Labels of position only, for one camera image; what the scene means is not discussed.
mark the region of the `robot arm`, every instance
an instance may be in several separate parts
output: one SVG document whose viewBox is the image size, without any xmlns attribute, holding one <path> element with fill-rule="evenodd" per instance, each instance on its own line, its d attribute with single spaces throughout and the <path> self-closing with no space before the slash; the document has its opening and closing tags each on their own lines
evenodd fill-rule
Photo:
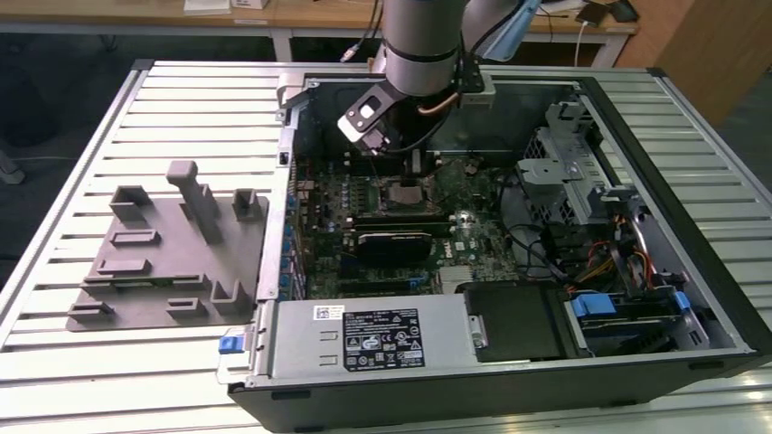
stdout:
<svg viewBox="0 0 772 434">
<path fill-rule="evenodd" d="M 459 95 L 482 91 L 478 74 L 470 72 L 474 56 L 511 58 L 538 4 L 539 0 L 383 1 L 382 58 L 375 63 L 385 81 L 337 121 L 363 153 L 397 152 L 426 141 L 445 119 L 438 115 L 446 115 Z M 389 139 L 389 129 L 398 131 L 398 138 Z"/>
</svg>

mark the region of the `power supply label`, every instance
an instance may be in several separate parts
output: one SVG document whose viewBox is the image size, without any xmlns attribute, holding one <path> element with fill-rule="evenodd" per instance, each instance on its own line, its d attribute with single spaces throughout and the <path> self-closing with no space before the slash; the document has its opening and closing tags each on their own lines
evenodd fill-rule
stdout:
<svg viewBox="0 0 772 434">
<path fill-rule="evenodd" d="M 418 309 L 342 314 L 343 365 L 351 373 L 423 366 Z"/>
</svg>

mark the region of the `motherboard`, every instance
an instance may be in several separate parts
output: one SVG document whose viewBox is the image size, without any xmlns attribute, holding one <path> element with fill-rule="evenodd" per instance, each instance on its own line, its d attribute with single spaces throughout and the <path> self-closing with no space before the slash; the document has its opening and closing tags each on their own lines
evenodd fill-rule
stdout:
<svg viewBox="0 0 772 434">
<path fill-rule="evenodd" d="M 438 156 L 419 178 L 298 172 L 306 299 L 451 293 L 469 281 L 515 280 L 499 220 L 506 172 L 478 156 Z"/>
</svg>

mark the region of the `aluminum slotted table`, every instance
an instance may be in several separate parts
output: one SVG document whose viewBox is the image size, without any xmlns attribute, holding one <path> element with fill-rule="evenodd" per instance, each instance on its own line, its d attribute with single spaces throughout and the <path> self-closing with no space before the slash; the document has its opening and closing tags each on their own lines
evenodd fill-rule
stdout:
<svg viewBox="0 0 772 434">
<path fill-rule="evenodd" d="M 762 317 L 772 314 L 769 193 L 666 78 L 645 70 L 487 68 L 495 75 L 598 80 Z M 265 432 L 217 384 L 226 326 L 70 333 L 78 295 L 110 222 L 115 186 L 174 187 L 171 159 L 194 159 L 214 193 L 285 188 L 273 175 L 279 75 L 363 66 L 155 61 L 135 64 L 17 269 L 0 293 L 3 432 Z M 619 179 L 618 159 L 603 148 Z M 647 404 L 401 425 L 366 432 L 766 432 L 772 374 L 699 382 Z"/>
</svg>

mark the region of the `floor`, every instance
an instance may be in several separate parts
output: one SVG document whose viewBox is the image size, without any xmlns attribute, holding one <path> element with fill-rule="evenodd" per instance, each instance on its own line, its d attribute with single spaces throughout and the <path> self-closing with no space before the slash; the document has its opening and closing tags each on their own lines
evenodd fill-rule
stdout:
<svg viewBox="0 0 772 434">
<path fill-rule="evenodd" d="M 305 40 L 293 46 L 303 61 L 335 61 L 347 41 Z M 54 201 L 69 170 L 130 69 L 134 59 L 271 61 L 263 38 L 139 37 L 0 34 L 0 66 L 18 67 L 31 79 L 57 123 L 57 134 L 42 144 L 11 147 L 26 179 L 0 184 L 0 287 Z M 772 75 L 737 106 L 719 133 L 766 188 L 772 188 Z"/>
</svg>

